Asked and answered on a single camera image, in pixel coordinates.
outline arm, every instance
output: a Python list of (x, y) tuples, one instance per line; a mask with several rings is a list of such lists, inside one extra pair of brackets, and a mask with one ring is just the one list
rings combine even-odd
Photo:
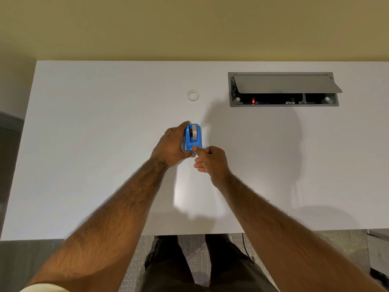
[(119, 289), (165, 172), (194, 157), (181, 150), (188, 123), (165, 132), (150, 159), (64, 241), (27, 286), (51, 283), (71, 292)]
[(199, 156), (195, 168), (209, 173), (280, 291), (385, 291), (318, 235), (233, 176), (222, 149), (194, 151)]

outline hand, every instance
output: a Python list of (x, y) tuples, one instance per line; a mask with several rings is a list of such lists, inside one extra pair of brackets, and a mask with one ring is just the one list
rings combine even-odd
[(194, 167), (200, 172), (209, 173), (214, 186), (219, 188), (223, 182), (231, 177), (232, 173), (228, 168), (226, 154), (221, 148), (210, 146), (202, 149), (197, 146), (192, 147), (198, 158), (194, 161)]
[(195, 157), (194, 153), (182, 151), (181, 149), (182, 137), (184, 136), (184, 131), (188, 124), (189, 121), (186, 121), (178, 127), (166, 130), (165, 134), (161, 137), (157, 146), (151, 153), (150, 158), (157, 158), (170, 168), (183, 159)]

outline left hand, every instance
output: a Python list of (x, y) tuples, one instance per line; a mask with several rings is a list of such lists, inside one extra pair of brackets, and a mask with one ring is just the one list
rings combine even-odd
[(189, 121), (186, 121), (178, 127), (172, 127), (166, 130), (151, 153), (150, 158), (157, 158), (170, 168), (183, 159), (195, 157), (196, 155), (194, 153), (182, 151), (181, 149), (182, 137), (188, 124)]

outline white grommet ring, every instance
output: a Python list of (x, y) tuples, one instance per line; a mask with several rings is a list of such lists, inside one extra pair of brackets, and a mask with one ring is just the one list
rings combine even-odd
[(198, 99), (198, 93), (196, 90), (189, 90), (188, 91), (188, 100), (189, 101), (196, 101)]

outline blue tape dispenser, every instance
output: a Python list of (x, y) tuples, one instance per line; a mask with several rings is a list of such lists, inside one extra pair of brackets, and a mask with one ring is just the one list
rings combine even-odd
[(188, 124), (185, 129), (185, 150), (192, 151), (192, 146), (203, 147), (199, 124)]

